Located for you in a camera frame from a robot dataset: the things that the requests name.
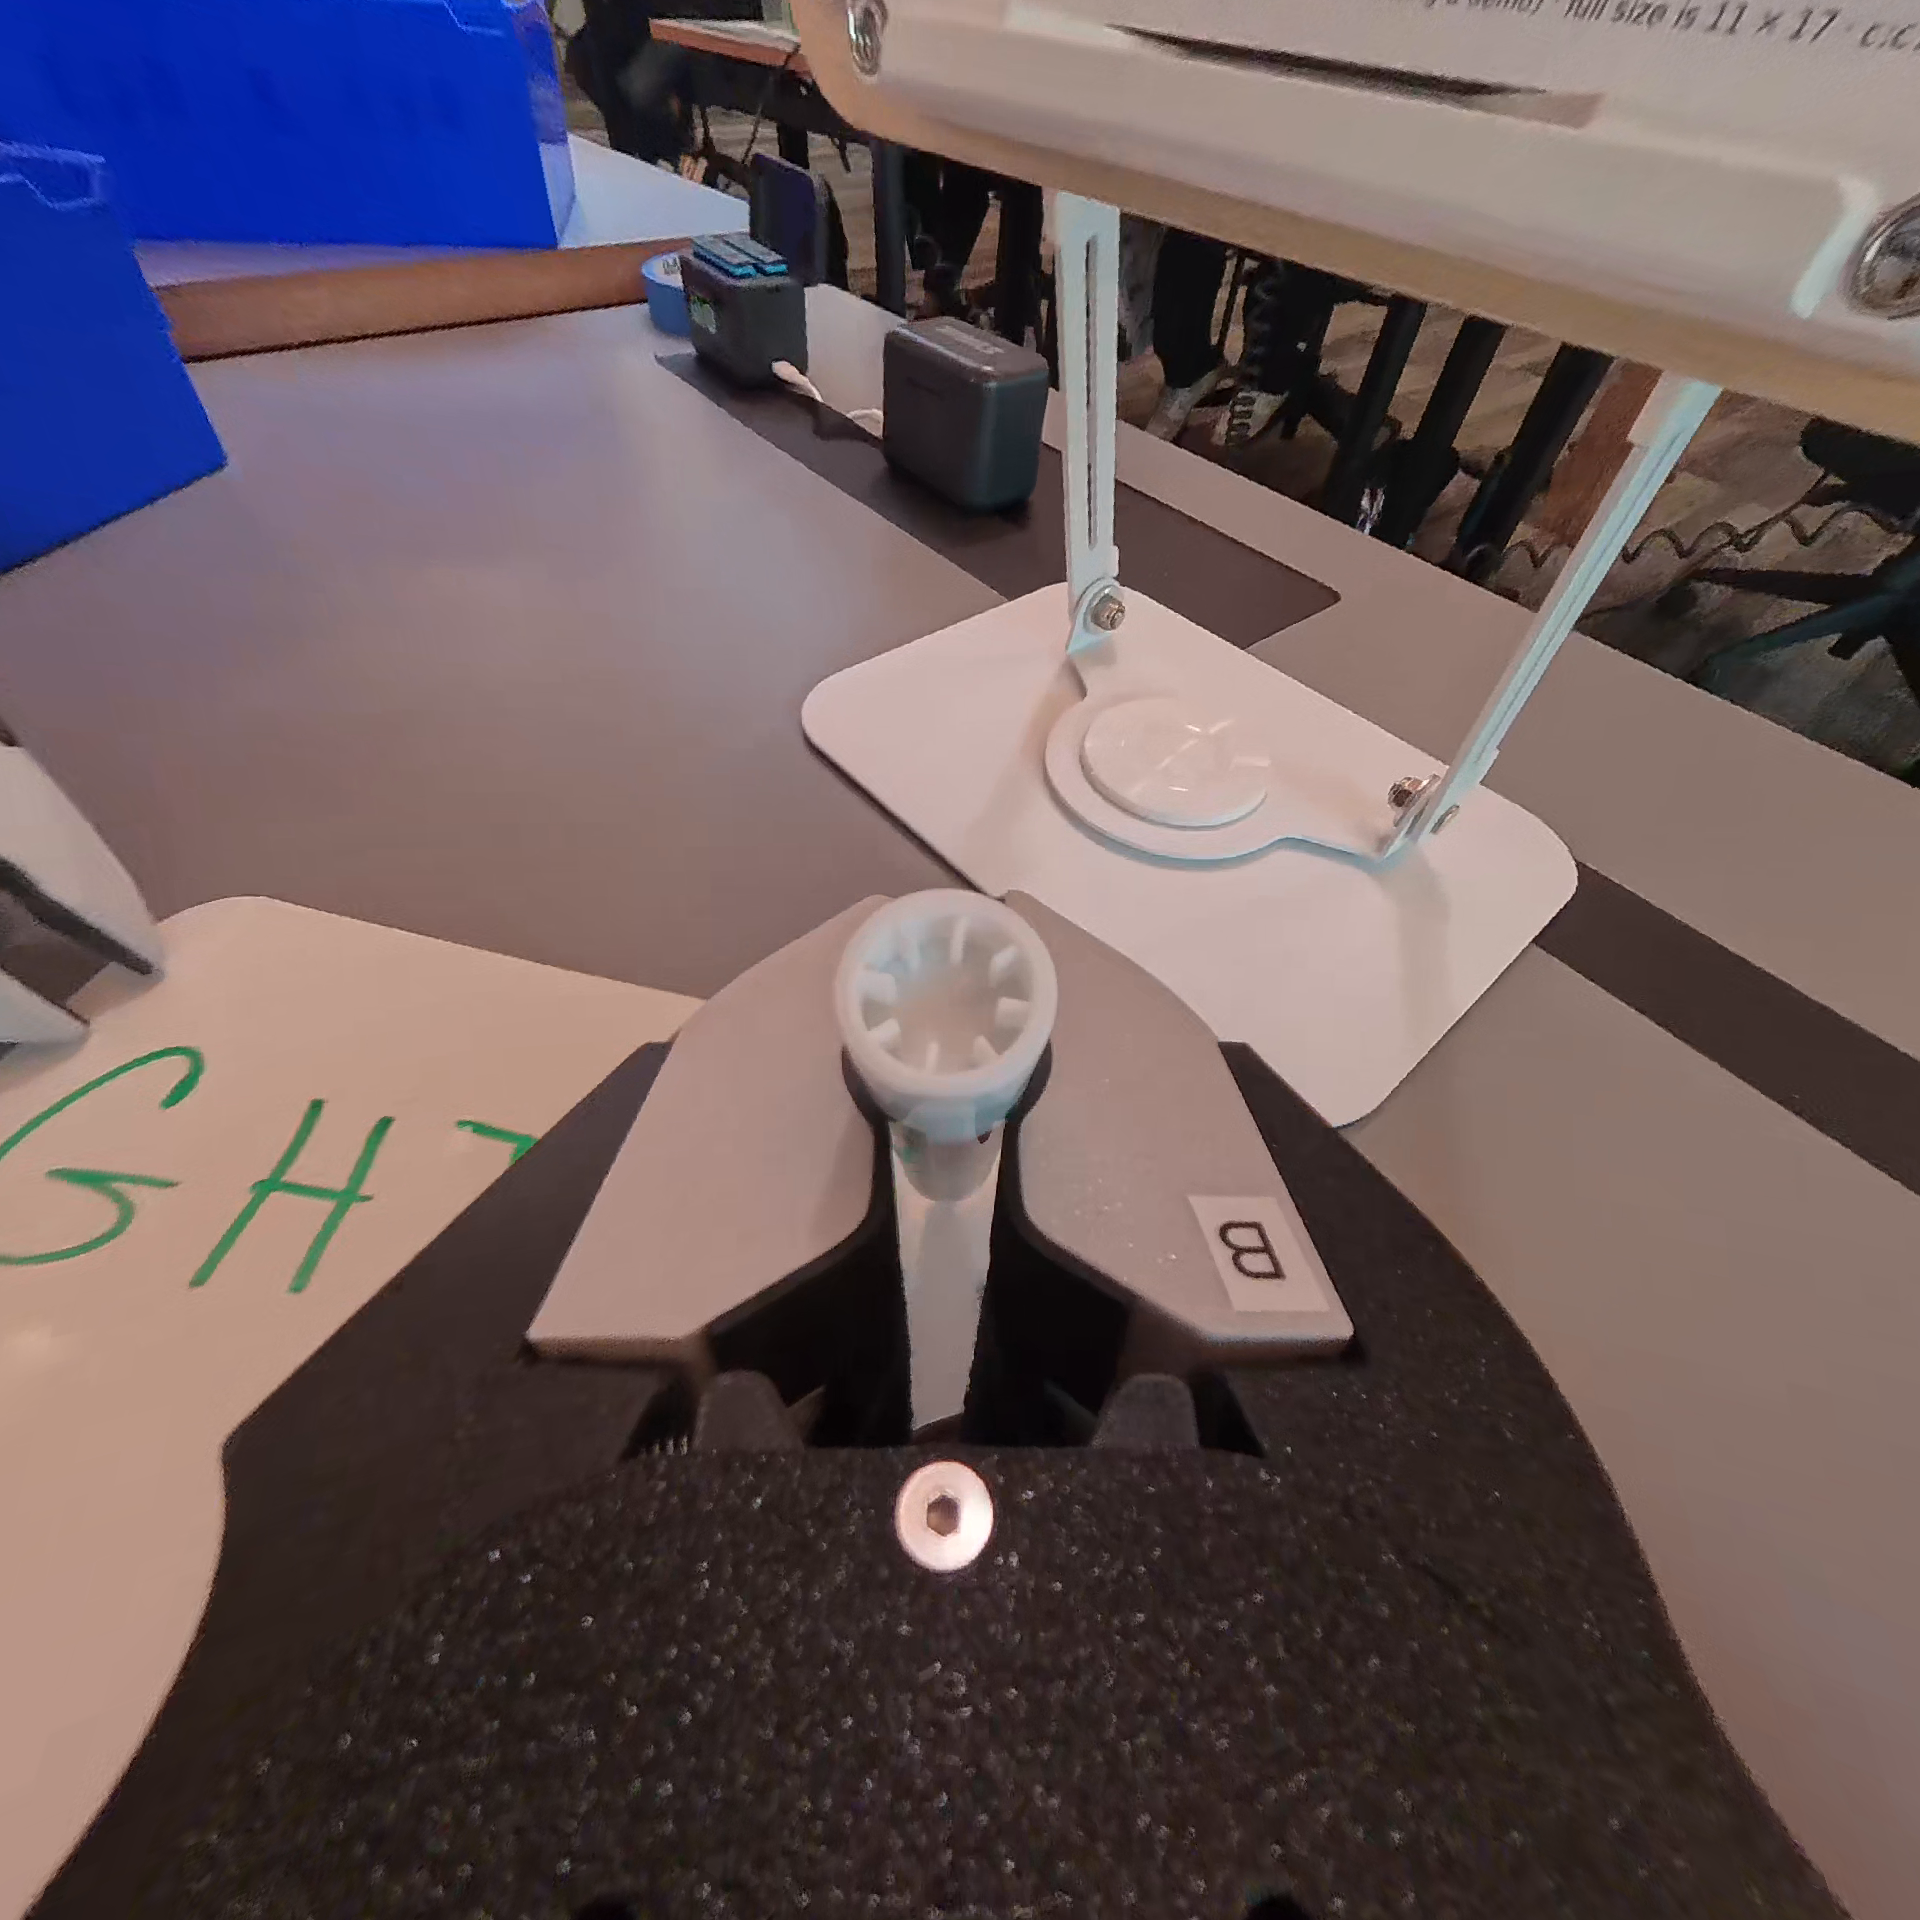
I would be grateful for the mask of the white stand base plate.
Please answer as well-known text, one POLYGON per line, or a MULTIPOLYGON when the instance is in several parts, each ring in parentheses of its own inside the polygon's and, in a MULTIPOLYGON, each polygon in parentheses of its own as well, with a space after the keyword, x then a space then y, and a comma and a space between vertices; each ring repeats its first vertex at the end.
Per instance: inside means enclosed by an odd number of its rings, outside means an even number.
MULTIPOLYGON (((1916 88, 1644 97, 1170 38, 1093 5, 794 11, 833 107, 883 137, 941 121, 1916 372, 1916 88)), ((1122 588, 1124 209, 1045 190, 1066 584, 826 680, 803 732, 975 889, 1053 907, 1359 1121, 1572 899, 1566 844, 1484 780, 1724 389, 1661 371, 1561 581, 1434 760, 1122 588)))

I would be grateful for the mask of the black table mat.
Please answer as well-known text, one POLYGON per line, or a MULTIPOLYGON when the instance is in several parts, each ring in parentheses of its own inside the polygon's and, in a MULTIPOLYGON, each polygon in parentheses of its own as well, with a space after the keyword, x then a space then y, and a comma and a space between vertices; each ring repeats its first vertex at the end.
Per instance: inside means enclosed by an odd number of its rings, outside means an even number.
MULTIPOLYGON (((735 392, 692 353, 661 353, 657 361, 980 585, 1013 600, 1050 584, 1043 537, 1061 528, 1053 494, 1007 515, 969 516, 891 473, 843 417, 814 424, 801 402, 735 392)), ((1134 488, 1121 489, 1121 508, 1146 528, 1148 590, 1233 645, 1247 649, 1335 604, 1331 588, 1134 488)), ((1572 899, 1537 946, 1823 1139, 1917 1189, 1910 1053, 1586 861, 1575 869, 1572 899)))

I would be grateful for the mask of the black battery charger case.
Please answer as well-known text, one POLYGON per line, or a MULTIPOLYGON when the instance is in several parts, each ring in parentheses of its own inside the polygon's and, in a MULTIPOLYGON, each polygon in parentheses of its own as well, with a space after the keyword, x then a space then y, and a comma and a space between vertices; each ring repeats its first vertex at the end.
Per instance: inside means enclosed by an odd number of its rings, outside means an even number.
POLYGON ((805 289, 787 260, 745 234, 699 235, 681 254, 692 349, 739 389, 810 371, 805 289))

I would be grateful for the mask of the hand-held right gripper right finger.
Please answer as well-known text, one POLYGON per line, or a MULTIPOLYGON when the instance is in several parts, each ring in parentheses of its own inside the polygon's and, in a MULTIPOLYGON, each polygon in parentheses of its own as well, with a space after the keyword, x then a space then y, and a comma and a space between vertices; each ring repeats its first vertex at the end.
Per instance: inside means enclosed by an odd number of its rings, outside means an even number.
POLYGON ((979 1444, 1255 1444, 1235 1386, 1347 1357, 1353 1317, 1223 1046, 1025 894, 1059 979, 998 1152, 965 1396, 979 1444))

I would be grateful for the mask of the green dry-erase marker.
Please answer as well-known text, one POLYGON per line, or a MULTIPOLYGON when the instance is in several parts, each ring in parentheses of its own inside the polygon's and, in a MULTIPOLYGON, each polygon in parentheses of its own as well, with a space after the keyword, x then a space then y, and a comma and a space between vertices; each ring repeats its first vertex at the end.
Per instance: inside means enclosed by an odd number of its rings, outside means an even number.
POLYGON ((1043 938, 1004 901, 921 892, 851 936, 833 1013, 853 1089, 931 1205, 997 1170, 1004 1126, 1038 1083, 1061 1013, 1043 938))

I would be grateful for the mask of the printed instruction sheet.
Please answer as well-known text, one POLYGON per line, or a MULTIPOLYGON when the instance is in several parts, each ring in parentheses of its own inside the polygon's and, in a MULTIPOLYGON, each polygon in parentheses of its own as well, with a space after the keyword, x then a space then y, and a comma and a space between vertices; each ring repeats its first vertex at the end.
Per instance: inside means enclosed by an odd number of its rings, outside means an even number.
POLYGON ((1682 77, 1916 88, 1916 5, 1828 3, 1170 3, 1093 5, 1170 38, 1388 64, 1462 80, 1651 97, 1682 77))

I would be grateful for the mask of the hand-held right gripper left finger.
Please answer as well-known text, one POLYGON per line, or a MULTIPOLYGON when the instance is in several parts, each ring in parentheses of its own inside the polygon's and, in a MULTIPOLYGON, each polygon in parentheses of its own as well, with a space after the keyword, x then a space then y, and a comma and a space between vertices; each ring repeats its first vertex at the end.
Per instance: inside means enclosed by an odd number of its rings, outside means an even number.
POLYGON ((866 897, 714 995, 673 1041, 529 1329, 545 1361, 815 1401, 821 1444, 910 1435, 893 1177, 843 1067, 835 980, 866 897))

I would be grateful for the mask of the white-topped wooden board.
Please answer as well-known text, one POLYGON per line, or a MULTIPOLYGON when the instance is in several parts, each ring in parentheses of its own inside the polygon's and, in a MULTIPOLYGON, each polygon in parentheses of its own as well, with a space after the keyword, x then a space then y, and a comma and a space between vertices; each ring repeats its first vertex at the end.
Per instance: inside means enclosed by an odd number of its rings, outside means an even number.
POLYGON ((571 134, 553 249, 134 242, 185 363, 644 302, 643 262, 745 234, 751 206, 571 134))

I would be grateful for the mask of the wooden table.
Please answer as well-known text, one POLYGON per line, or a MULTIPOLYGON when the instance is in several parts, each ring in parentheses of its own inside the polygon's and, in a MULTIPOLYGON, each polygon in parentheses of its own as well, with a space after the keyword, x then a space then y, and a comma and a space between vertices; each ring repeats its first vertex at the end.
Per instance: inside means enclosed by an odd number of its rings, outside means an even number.
POLYGON ((747 64, 794 80, 811 80, 801 36, 785 24, 658 16, 652 20, 658 44, 675 44, 692 54, 747 64))

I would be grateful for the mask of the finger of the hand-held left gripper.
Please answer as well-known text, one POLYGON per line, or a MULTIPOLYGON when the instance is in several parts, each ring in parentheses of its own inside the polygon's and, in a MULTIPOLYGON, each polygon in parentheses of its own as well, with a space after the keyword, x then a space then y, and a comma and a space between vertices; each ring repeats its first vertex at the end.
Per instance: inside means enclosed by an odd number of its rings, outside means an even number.
POLYGON ((86 1017, 69 1005, 93 977, 93 956, 63 932, 41 925, 19 901, 2 901, 2 1044, 69 1046, 86 1033, 86 1017))
POLYGON ((125 865, 17 740, 2 745, 2 894, 41 930, 133 972, 163 972, 159 929, 125 865))

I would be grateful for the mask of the white whiteboard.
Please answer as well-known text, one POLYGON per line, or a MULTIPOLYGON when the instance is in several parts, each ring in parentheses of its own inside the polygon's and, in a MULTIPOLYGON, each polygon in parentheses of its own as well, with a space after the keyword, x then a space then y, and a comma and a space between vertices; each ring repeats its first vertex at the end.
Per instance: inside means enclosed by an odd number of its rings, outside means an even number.
POLYGON ((273 899, 159 925, 164 972, 2 1092, 2 1910, 133 1763, 207 1603, 221 1452, 698 1000, 273 899))

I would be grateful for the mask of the dark grey case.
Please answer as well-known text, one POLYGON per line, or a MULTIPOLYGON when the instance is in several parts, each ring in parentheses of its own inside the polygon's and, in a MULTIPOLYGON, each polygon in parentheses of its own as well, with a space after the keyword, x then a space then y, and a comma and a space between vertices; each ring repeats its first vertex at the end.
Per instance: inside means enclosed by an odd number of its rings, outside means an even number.
POLYGON ((956 318, 915 321, 879 349, 886 466, 969 515, 1013 513, 1041 481, 1050 363, 956 318))

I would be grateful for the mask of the blue plastic bin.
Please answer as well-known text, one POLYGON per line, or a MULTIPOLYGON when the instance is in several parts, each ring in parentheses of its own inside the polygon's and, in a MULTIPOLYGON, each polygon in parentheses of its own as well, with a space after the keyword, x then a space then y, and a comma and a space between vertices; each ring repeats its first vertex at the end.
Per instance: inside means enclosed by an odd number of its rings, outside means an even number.
POLYGON ((545 5, 5 3, 2 133, 139 242, 553 249, 577 202, 545 5))
POLYGON ((227 468, 100 157, 2 149, 2 572, 227 468))

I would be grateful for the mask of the black office chair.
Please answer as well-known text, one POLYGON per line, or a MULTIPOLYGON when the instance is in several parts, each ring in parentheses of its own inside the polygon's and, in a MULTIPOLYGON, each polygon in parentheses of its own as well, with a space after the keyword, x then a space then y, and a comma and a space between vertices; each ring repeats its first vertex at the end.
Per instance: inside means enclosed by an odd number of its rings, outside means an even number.
POLYGON ((1917 448, 1852 426, 1813 421, 1799 448, 1818 468, 1820 506, 1854 508, 1892 521, 1900 549, 1865 574, 1791 566, 1708 566, 1695 585, 1763 593, 1811 612, 1778 628, 1719 646, 1689 674, 1694 685, 1724 691, 1727 674, 1765 657, 1823 641, 1841 661, 1884 641, 1908 692, 1917 692, 1917 448))

